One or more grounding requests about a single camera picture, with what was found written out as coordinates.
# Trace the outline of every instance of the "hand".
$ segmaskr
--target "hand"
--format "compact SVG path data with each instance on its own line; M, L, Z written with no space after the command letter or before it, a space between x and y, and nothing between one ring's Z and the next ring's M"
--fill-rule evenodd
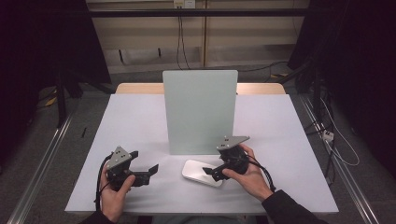
M243 144L240 144L239 146L249 155L249 160L254 161L252 159L255 158L253 149ZM222 172L224 175L236 180L247 191L247 193L257 198L260 202L263 202L273 194L262 176L262 170L251 163L248 165L247 172L244 175L240 175L230 169L224 169Z
M106 166L104 166L100 179L100 188L105 186L102 191L102 213L108 218L108 220L114 223L119 221L124 206L125 195L131 189L134 180L134 175L128 176L128 178L126 178L122 184L120 190L115 191L108 184L106 177Z

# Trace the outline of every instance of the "table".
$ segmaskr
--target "table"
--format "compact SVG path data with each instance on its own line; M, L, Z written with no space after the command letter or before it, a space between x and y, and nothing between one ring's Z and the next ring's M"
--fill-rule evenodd
M127 92L124 88L128 85L134 84L121 84L117 94L110 98L66 212L94 210L92 200L99 165L120 145L127 151L139 150L139 157L132 161L132 170L146 171L160 164L149 186L128 193L125 212L137 215L265 213L260 202L233 180L213 188L183 178L181 170L186 160L220 165L219 156L169 155L163 95L122 94ZM246 144L255 150L256 158L270 172L276 187L314 213L338 212L289 96L242 95L250 90L248 85L240 84L238 91L233 134L250 136Z

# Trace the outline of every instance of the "gray floor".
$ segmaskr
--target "gray floor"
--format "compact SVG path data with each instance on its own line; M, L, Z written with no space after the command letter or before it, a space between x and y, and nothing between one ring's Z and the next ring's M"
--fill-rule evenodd
M161 69L157 71L143 71L143 65L141 64L139 65L140 67L136 68L140 70L138 72L113 74L111 76L113 79L112 87L116 87L121 82L159 82L162 80ZM176 69L175 66L177 65L173 63L170 67L172 67L171 69ZM263 65L239 64L238 66L215 68L247 70L261 66ZM289 71L284 66L276 66L272 69L271 74L288 73ZM246 73L241 72L239 81L263 82L268 76L268 69ZM81 99L67 99L68 110L71 111L75 107L75 114L54 156L51 166L45 174L44 182L35 196L32 207L25 218L25 223L78 223L84 218L67 214L64 209L105 112L109 96L85 84L82 84L82 88L84 89L84 95ZM285 90L294 103L302 125L304 127L309 125L311 120L304 109L300 95L295 92L293 83L287 83ZM14 150L15 154L3 166L3 173L0 175L0 195L2 199L0 203L0 223L7 223L56 131L56 105L41 107L42 104L43 102L37 106L39 108L35 112L35 118L30 124L23 141ZM364 142L351 131L351 127L343 116L341 109L337 108L336 103L333 103L332 107L337 127L357 150L361 158L361 164L359 166L348 167L348 169L374 208L379 222L396 223L395 179L373 158ZM328 161L328 154L316 134L309 134L308 140L324 172ZM336 146L345 160L355 160L349 147L338 134L336 135ZM330 186L330 189L340 212L320 216L321 218L330 223L365 223L339 174L336 174L335 181ZM136 217L125 215L122 217L120 223L136 223Z

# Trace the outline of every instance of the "sleeve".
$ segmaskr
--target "sleeve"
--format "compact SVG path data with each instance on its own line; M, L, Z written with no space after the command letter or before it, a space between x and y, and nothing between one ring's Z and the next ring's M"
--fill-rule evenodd
M101 211L92 213L89 217L85 218L80 224L114 224L114 222L108 220Z
M279 190L268 197L262 206L275 224L326 224L306 208L297 204L287 193Z

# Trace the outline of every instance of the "wooden surface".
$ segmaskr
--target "wooden surface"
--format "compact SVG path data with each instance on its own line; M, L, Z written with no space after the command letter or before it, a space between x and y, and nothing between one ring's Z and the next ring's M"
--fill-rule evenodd
M238 83L238 94L286 94L278 83ZM163 83L121 83L116 90L119 93L163 94Z

